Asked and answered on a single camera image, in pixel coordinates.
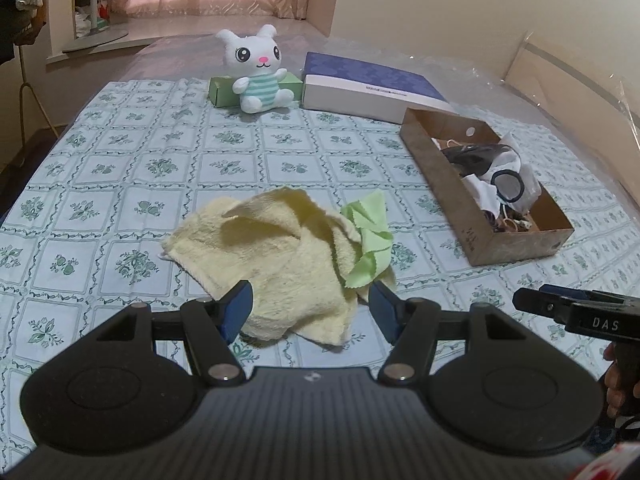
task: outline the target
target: green box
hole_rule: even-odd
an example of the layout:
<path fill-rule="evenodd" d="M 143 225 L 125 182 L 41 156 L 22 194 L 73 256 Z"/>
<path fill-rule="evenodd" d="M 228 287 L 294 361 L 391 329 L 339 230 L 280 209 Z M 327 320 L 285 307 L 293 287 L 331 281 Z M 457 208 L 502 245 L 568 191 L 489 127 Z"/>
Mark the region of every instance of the green box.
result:
<path fill-rule="evenodd" d="M 209 82 L 209 99 L 211 99 L 211 102 L 216 108 L 229 108 L 240 105 L 240 96 L 234 94 L 232 89 L 234 81 L 235 80 L 229 76 L 211 78 Z M 302 81 L 291 72 L 287 72 L 287 75 L 278 83 L 278 86 L 291 90 L 294 101 L 300 101 L 300 99 L 302 99 Z"/>

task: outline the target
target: yellow towel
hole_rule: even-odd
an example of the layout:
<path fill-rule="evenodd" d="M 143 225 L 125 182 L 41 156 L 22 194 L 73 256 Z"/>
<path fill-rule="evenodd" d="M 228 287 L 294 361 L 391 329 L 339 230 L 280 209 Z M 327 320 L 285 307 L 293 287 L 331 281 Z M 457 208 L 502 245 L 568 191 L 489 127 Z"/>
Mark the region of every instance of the yellow towel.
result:
<path fill-rule="evenodd" d="M 188 216 L 162 242 L 213 298 L 238 280 L 254 288 L 254 308 L 242 331 L 261 340 L 291 329 L 313 341 L 341 345 L 358 293 L 344 287 L 362 256 L 356 227 L 337 211 L 315 204 L 305 191 L 280 188 L 244 202 L 223 197 Z M 389 267 L 381 276 L 394 286 Z"/>

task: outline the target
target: finger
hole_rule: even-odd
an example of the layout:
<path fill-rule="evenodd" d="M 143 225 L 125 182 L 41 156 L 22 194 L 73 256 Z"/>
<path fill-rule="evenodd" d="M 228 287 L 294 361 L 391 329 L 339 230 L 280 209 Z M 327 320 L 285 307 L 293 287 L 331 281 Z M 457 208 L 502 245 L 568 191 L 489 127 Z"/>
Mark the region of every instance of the finger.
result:
<path fill-rule="evenodd" d="M 612 408 L 621 408 L 625 403 L 626 395 L 621 390 L 607 390 L 607 404 Z"/>
<path fill-rule="evenodd" d="M 604 353 L 602 354 L 602 356 L 604 357 L 605 361 L 615 361 L 616 360 L 616 356 L 614 354 L 614 350 L 613 350 L 613 343 L 609 343 L 609 345 L 604 349 Z"/>
<path fill-rule="evenodd" d="M 607 388 L 613 388 L 614 390 L 620 387 L 620 370 L 615 364 L 611 365 L 607 373 L 604 374 L 604 384 Z"/>

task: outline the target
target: bedsheet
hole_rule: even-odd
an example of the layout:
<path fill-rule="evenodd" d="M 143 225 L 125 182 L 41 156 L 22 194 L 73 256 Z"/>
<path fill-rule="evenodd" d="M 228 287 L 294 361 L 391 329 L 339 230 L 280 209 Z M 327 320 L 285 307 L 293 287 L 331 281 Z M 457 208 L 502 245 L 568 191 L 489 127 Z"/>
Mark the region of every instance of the bedsheet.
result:
<path fill-rule="evenodd" d="M 552 258 L 471 267 L 397 125 L 298 108 L 247 116 L 214 108 L 207 85 L 198 79 L 109 83 L 0 228 L 2 468 L 32 447 L 18 396 L 41 363 L 132 301 L 161 311 L 204 295 L 179 266 L 159 258 L 159 241 L 216 197 L 243 199 L 278 186 L 305 189 L 334 207 L 384 190 L 401 297 L 423 296 L 455 310 L 488 301 L 594 376 L 605 370 L 603 341 L 516 312 L 510 301 L 517 288 L 544 282 L 640 295 L 635 224 L 550 130 L 480 108 L 460 110 L 515 136 L 575 227 Z M 343 348 L 295 335 L 269 344 L 240 336 L 231 348 L 248 372 L 264 365 L 365 365 L 377 373 L 389 351 L 365 306 Z M 436 366 L 462 351 L 461 342 L 439 345 Z M 177 343 L 160 343 L 158 352 L 187 366 Z"/>

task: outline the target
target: bunny's eye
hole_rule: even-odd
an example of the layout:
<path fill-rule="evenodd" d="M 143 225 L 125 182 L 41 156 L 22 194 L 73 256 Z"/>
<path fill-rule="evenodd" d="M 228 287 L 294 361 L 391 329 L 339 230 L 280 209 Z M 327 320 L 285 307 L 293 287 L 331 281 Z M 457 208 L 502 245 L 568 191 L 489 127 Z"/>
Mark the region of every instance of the bunny's eye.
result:
<path fill-rule="evenodd" d="M 249 58 L 251 57 L 251 53 L 249 52 L 249 49 L 242 46 L 240 48 L 238 48 L 236 50 L 236 59 L 240 62 L 240 63 L 244 63 L 245 61 L 249 61 Z"/>

